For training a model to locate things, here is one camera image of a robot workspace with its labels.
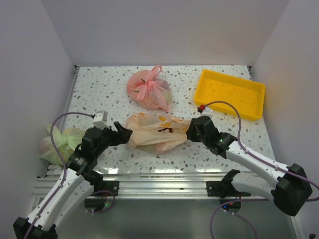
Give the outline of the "orange plastic fruit bag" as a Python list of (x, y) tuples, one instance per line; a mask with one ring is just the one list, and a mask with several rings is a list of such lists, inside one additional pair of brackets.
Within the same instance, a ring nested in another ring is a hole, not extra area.
[(164, 154), (187, 140), (189, 126), (190, 120), (171, 115), (133, 114), (125, 123), (125, 128), (133, 132), (128, 147), (150, 154)]

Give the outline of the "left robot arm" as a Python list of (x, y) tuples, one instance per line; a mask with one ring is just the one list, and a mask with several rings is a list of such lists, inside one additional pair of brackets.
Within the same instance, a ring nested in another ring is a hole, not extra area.
[(55, 239), (57, 227), (75, 207), (104, 189), (103, 176), (94, 171), (98, 157), (110, 146), (128, 143), (132, 130), (114, 123), (116, 130), (92, 127), (69, 157), (66, 169), (43, 201), (26, 218), (13, 224), (18, 239)]

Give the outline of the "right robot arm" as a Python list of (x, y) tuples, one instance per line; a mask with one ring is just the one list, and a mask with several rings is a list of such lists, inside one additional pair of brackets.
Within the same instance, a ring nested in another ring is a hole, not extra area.
[(193, 118), (186, 135), (192, 142), (203, 143), (211, 153), (251, 171), (232, 169), (220, 182), (208, 181), (208, 196), (224, 199), (255, 195), (272, 201), (283, 213), (296, 216), (313, 192), (301, 166), (287, 166), (255, 152), (235, 136), (219, 132), (208, 116)]

